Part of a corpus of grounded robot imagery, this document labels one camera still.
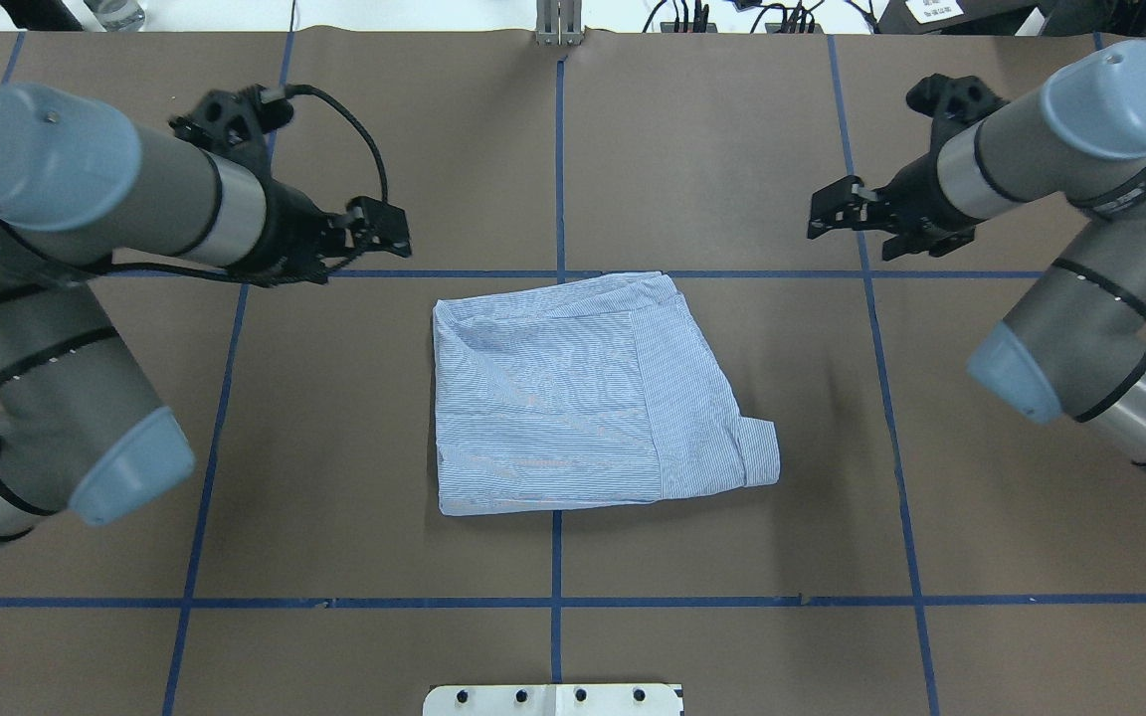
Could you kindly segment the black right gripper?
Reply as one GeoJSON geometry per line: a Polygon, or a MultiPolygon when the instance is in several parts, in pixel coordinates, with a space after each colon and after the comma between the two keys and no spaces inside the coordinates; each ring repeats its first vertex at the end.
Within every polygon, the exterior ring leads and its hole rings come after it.
{"type": "Polygon", "coordinates": [[[975,239],[978,221],[953,207],[937,178],[936,157],[924,154],[901,168],[890,182],[869,189],[862,178],[848,175],[811,195],[808,239],[831,231],[884,230],[884,262],[927,253],[945,257],[975,239]],[[868,219],[869,205],[882,205],[882,221],[868,219]]]}

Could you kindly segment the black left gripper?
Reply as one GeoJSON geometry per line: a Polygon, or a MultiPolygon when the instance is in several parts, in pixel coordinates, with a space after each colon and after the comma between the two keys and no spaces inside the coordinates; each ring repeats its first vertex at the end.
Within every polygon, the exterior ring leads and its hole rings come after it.
{"type": "Polygon", "coordinates": [[[229,280],[258,288],[325,284],[355,255],[413,254],[405,208],[354,198],[346,213],[328,213],[303,191],[274,178],[229,178],[229,280]]]}

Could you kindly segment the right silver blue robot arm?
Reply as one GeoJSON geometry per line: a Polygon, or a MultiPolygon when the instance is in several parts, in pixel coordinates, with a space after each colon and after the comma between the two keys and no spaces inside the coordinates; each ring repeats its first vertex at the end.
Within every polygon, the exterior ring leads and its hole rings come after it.
{"type": "Polygon", "coordinates": [[[1086,219],[992,326],[970,376],[1045,425],[1070,417],[1146,474],[1146,40],[1074,61],[1000,99],[978,77],[928,76],[906,104],[929,148],[884,186],[811,196],[808,236],[886,233],[884,260],[945,257],[978,227],[1060,195],[1086,219]]]}

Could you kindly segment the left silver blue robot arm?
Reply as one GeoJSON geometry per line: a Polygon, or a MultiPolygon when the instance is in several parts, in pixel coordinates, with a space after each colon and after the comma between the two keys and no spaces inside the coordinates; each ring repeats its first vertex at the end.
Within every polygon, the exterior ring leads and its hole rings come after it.
{"type": "Polygon", "coordinates": [[[411,254],[376,140],[325,91],[209,91],[168,127],[36,82],[0,87],[0,548],[68,511],[112,524],[194,472],[185,431],[93,280],[323,284],[372,251],[411,254]],[[327,212],[274,176],[269,137],[297,96],[359,132],[377,198],[327,212]]]}

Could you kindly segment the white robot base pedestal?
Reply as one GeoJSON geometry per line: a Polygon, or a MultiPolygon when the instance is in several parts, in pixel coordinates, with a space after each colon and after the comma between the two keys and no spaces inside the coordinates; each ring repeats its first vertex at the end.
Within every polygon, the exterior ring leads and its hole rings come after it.
{"type": "Polygon", "coordinates": [[[682,687],[665,683],[441,685],[423,715],[683,715],[682,687]]]}

